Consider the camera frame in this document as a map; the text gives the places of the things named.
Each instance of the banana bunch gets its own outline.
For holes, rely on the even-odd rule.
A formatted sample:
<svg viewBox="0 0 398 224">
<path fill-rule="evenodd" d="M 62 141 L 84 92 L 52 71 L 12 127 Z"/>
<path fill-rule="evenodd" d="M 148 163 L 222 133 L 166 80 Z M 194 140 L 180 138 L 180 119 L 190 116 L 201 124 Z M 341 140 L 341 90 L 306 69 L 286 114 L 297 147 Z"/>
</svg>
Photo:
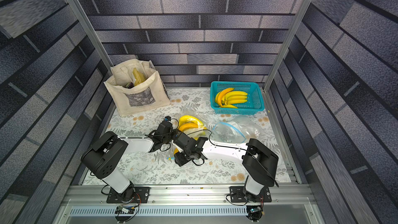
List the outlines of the banana bunch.
<svg viewBox="0 0 398 224">
<path fill-rule="evenodd" d="M 247 92 L 234 91 L 233 87 L 222 90 L 217 93 L 214 101 L 225 108 L 237 108 L 233 104 L 240 104 L 247 102 Z"/>
<path fill-rule="evenodd" d="M 207 129 L 202 121 L 190 115 L 184 115 L 180 117 L 180 120 L 178 122 L 179 125 L 177 129 L 182 132 L 192 128 Z"/>
</svg>

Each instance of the enclosure wall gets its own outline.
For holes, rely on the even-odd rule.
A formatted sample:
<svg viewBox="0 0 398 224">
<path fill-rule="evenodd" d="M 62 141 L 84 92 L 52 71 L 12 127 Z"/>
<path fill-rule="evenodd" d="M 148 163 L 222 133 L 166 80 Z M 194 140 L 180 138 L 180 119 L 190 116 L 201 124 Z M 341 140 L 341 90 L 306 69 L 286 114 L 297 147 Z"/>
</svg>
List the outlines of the enclosure wall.
<svg viewBox="0 0 398 224">
<path fill-rule="evenodd" d="M 79 0 L 114 65 L 152 60 L 166 86 L 263 85 L 302 0 Z"/>
<path fill-rule="evenodd" d="M 312 0 L 268 93 L 326 223 L 398 220 L 398 0 Z"/>
<path fill-rule="evenodd" d="M 0 59 L 0 222 L 52 223 L 102 130 L 109 75 L 65 0 L 0 0 Z"/>
</svg>

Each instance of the clear plastic bag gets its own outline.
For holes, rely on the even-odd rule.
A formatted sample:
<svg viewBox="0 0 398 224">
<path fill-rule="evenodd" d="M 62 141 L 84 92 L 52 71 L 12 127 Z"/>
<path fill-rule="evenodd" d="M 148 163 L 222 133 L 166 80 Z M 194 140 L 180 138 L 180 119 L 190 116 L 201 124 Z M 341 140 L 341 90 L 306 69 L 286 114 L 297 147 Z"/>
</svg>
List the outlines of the clear plastic bag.
<svg viewBox="0 0 398 224">
<path fill-rule="evenodd" d="M 174 160 L 174 154 L 178 152 L 178 149 L 174 144 L 170 143 L 170 145 L 171 145 L 171 147 L 167 151 L 166 160 Z"/>
<path fill-rule="evenodd" d="M 262 141 L 266 134 L 247 116 L 238 116 L 229 122 L 219 122 L 212 129 L 211 140 L 226 143 L 247 143 L 251 138 Z"/>
</svg>

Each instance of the black mounting plate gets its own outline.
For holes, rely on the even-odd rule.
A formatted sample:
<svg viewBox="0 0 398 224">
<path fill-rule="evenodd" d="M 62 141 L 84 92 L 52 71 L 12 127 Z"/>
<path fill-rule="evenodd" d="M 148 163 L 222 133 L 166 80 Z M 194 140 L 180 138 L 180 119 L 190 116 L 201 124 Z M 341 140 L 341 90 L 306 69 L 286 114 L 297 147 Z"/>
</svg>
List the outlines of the black mounting plate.
<svg viewBox="0 0 398 224">
<path fill-rule="evenodd" d="M 140 196 L 141 203 L 147 203 L 150 187 L 134 187 L 134 189 L 135 193 Z M 117 194 L 113 188 L 109 190 L 109 194 L 110 196 L 108 196 L 108 198 L 106 199 L 106 203 L 125 203 L 123 202 L 125 201 L 125 199 L 120 197 L 120 194 Z"/>
<path fill-rule="evenodd" d="M 236 202 L 246 202 L 246 199 L 243 194 L 243 186 L 231 186 L 229 187 L 229 193 L 231 194 L 231 202 L 236 203 Z M 267 186 L 264 186 L 260 194 L 258 196 L 255 196 L 255 201 L 254 202 L 260 202 L 260 195 L 264 197 L 264 202 L 271 202 L 271 194 L 269 193 L 269 188 Z"/>
</svg>

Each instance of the metal rail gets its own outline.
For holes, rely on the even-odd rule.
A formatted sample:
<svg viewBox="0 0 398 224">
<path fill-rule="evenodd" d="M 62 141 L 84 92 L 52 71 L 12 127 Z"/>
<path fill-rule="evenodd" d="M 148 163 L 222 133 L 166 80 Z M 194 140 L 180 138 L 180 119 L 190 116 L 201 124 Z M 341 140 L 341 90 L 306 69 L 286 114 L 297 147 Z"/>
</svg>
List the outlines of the metal rail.
<svg viewBox="0 0 398 224">
<path fill-rule="evenodd" d="M 287 48 L 289 47 L 290 43 L 293 40 L 293 37 L 296 34 L 297 29 L 299 28 L 299 25 L 301 23 L 301 20 L 303 19 L 308 6 L 310 6 L 311 0 L 302 0 L 301 6 L 298 9 L 295 18 L 293 20 L 292 25 L 290 26 L 287 35 L 285 37 L 285 40 L 282 43 L 281 50 L 279 51 L 278 55 L 276 56 L 276 60 L 274 64 L 272 65 L 271 72 L 269 73 L 267 80 L 264 84 L 264 91 L 268 91 L 269 87 L 271 86 L 271 83 L 273 79 L 275 78 L 276 72 L 278 71 L 279 66 L 282 63 L 283 58 L 287 54 Z"/>
<path fill-rule="evenodd" d="M 107 52 L 105 51 L 105 48 L 103 47 L 100 39 L 98 38 L 97 33 L 91 25 L 90 20 L 88 20 L 88 17 L 84 12 L 79 0 L 67 0 L 67 2 L 69 3 L 69 6 L 72 8 L 73 13 L 76 15 L 77 19 L 82 25 L 84 31 L 87 33 L 88 38 L 96 48 L 101 60 L 105 64 L 109 73 L 112 75 L 111 67 L 113 67 L 113 64 Z"/>
</svg>

